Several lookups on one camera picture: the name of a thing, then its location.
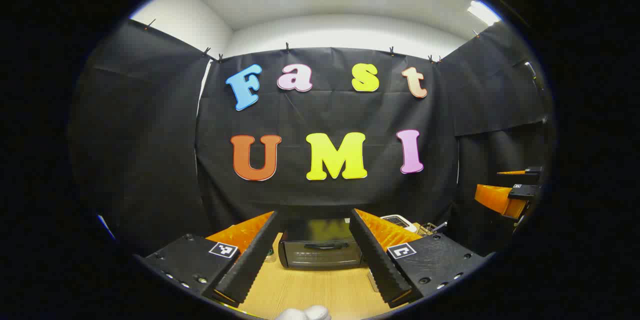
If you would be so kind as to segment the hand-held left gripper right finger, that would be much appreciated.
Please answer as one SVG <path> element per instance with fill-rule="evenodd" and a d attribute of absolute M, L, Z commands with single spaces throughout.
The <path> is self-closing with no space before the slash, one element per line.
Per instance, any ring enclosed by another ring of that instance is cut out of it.
<path fill-rule="evenodd" d="M 420 236 L 356 208 L 349 229 L 390 308 L 437 297 L 487 262 L 443 233 Z"/>

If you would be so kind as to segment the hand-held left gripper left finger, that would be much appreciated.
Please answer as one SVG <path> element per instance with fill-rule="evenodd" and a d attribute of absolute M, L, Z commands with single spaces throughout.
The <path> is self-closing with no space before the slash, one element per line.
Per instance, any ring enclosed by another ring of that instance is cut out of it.
<path fill-rule="evenodd" d="M 269 211 L 208 237 L 185 234 L 141 261 L 187 292 L 237 307 L 246 300 L 279 230 L 278 211 Z"/>

